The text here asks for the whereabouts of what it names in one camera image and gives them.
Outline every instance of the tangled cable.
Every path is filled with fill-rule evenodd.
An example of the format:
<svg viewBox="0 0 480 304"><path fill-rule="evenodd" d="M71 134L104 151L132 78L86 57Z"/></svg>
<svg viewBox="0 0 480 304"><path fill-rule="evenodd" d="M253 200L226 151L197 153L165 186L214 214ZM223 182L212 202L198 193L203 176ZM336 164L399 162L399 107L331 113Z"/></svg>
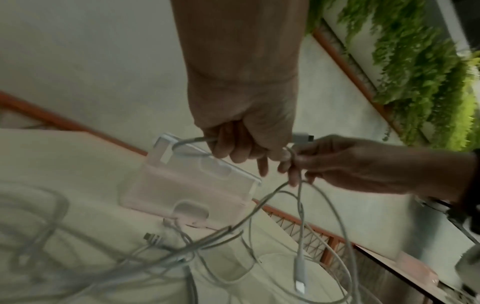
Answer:
<svg viewBox="0 0 480 304"><path fill-rule="evenodd" d="M194 138L185 141L179 141L175 143L172 147L172 150L175 154L179 154L185 157L197 157L200 155L205 155L205 153L199 154L189 154L185 155L184 153L180 154L177 148L191 144L195 142L204 142L204 141L214 141L215 139L212 138ZM288 149L292 156L295 156L295 153ZM195 285L195 281L192 276L192 272L190 270L189 264L196 258L200 260L201 264L207 270L207 273L210 276L211 283L215 285L228 285L228 284L235 284L245 278L250 270L254 267L254 265L260 265L258 263L259 260L262 258L266 258L268 255L262 255L257 257L255 255L254 247L252 244L252 217L259 212L264 205L266 205L276 194L284 193L288 194L296 199L297 202L297 210L301 220L301 227L300 227L300 241L298 244L298 250L295 255L295 271L293 274L293 281L294 286L296 288L297 293L292 292L278 284L272 276L267 273L267 275L271 278L271 280L277 285L281 290L283 290L286 294L302 300L304 302L310 304L338 304L342 302L346 302L350 296L352 296L355 303L361 303L360 291L359 291L359 280L358 280L358 271L357 271L357 264L355 261L355 256L353 252L352 245L347 235L347 231L345 226L338 214L337 210L335 209L332 202L329 200L327 195L315 185L310 185L315 191L317 191L327 202L329 207L332 209L334 216L337 218L340 229L342 231L343 237L346 242L346 247L349 254L349 261L352 270L352 274L350 274L347 266L342 261L342 259L338 256L338 254L333 250L325 241L319 237L313 229L305 222L305 212L304 206L301 202L301 194L302 194L302 185L306 183L306 181L301 179L300 175L300 184L298 186L298 193L297 195L284 191L283 189L288 185L288 183L284 183L280 185L277 189L275 189L271 194L264 197L260 202L255 206L251 213L248 214L244 219L242 219L239 223L231 226L224 227L218 231L213 232L212 234L203 237L199 240L193 241L188 234L183 232L179 226L174 224L169 224L169 222L165 222L168 228L175 230L182 240L185 243L185 246L181 248L172 248L168 247L161 242L149 242L147 245L142 246L141 248L136 249L131 254L125 254L115 248L112 248L102 242L84 235L83 233L76 231L62 223L62 219L65 217L68 208L69 208L69 201L60 193L40 188L40 187L33 187L33 186L25 186L36 189L37 191L42 191L44 193L48 193L55 198L55 211L53 215L48 214L47 212L37 208L34 204L29 201L19 199L17 197L5 195L0 193L0 208L11 208L21 210L23 212L27 212L33 216L35 216L38 220L45 223L44 227L34 236L28 237L23 234L15 227L11 225L0 223L0 232L6 234L9 237L13 237L16 239L20 239L23 241L23 245L20 248L10 248L13 250L14 254L12 255L12 270L18 273L24 273L35 277L38 283L36 283L32 288L37 289L58 289L62 292L69 292L70 294L67 297L64 297L62 300L58 302L58 304L68 304L72 300L79 298L84 295L90 295L92 290L103 290L108 289L112 285L115 285L115 281L118 280L129 280L132 277L137 278L141 277L141 279L137 279L135 282L145 282L149 279L153 278L163 278L165 274L175 268L182 268L185 272L185 278L187 280L188 285L188 292L189 298L191 303L198 303L198 293ZM249 224L249 231L248 231L248 238L249 244L244 239L244 232L242 228L248 222ZM327 250L329 250L333 256L340 262L340 265L343 271L346 273L349 279L349 285L347 293L343 293L343 297L339 300L331 301L331 302L318 302L306 299L302 296L301 284L305 287L305 259L313 261L309 257L304 257L303 252L303 236L304 236L304 229L305 227L310 230L319 242L321 242ZM68 269L64 265L61 265L58 261L56 261L51 255L49 255L44 250L45 244L48 242L49 238L54 234L56 230L61 230L66 232L70 235L73 235L76 238L79 238L91 246L96 247L97 249L105 252L108 256L112 259L117 261L116 266L107 269L107 270L96 270L96 271L76 271L72 269ZM209 250L221 245L224 245L230 241L240 238L244 246L247 248L249 253L251 254L253 260L257 263L254 263L252 267L241 277L235 280L224 280L219 278L214 272L209 268L208 264L206 263L202 251ZM139 254L147 249L156 249L159 252L162 252L159 258L150 261L145 260L139 257ZM154 270L161 269L160 273L156 273ZM2 290L9 290L12 291L12 286L2 286L0 285L0 291Z"/></svg>

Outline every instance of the transparent plastic case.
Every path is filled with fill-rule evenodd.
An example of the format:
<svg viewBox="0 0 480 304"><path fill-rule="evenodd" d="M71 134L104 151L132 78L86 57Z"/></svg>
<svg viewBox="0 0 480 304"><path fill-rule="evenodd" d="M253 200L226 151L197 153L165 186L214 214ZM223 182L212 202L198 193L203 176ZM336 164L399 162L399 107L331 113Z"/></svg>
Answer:
<svg viewBox="0 0 480 304"><path fill-rule="evenodd" d="M163 134L120 195L124 207L177 219L194 227L220 229L239 222L261 180L194 146L172 152L178 138Z"/></svg>

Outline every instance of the wall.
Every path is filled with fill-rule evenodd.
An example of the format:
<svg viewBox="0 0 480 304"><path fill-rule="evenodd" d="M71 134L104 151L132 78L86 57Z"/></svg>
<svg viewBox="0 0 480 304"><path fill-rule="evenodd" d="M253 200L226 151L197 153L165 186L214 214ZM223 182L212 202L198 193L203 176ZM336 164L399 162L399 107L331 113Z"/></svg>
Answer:
<svg viewBox="0 0 480 304"><path fill-rule="evenodd" d="M0 90L148 149L162 132L200 135L187 106L186 74L167 1L3 0L0 2ZM386 122L312 37L300 57L294 129L381 140ZM392 135L392 143L399 144ZM242 168L256 173L254 163ZM270 174L256 197L285 181ZM326 190L352 239L395 256L410 225L405 196ZM327 205L305 190L307 220L339 233ZM272 205L291 214L289 197Z"/></svg>

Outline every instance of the wrist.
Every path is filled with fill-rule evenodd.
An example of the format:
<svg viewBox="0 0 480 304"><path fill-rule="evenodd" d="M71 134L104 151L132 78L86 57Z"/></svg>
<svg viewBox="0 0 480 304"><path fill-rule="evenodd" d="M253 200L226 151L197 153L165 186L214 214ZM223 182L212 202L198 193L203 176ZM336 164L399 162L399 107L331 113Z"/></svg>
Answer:
<svg viewBox="0 0 480 304"><path fill-rule="evenodd" d="M413 193L459 202L477 169L473 153L422 149Z"/></svg>

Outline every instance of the cable plug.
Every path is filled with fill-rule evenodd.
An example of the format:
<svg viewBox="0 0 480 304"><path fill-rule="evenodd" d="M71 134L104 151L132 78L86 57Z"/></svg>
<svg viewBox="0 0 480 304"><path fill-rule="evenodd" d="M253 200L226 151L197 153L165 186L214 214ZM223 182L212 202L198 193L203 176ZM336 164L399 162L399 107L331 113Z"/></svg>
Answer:
<svg viewBox="0 0 480 304"><path fill-rule="evenodd" d="M299 255L293 261L293 280L295 282L295 290L298 293L305 294L307 277L305 274L305 259L303 255Z"/></svg>

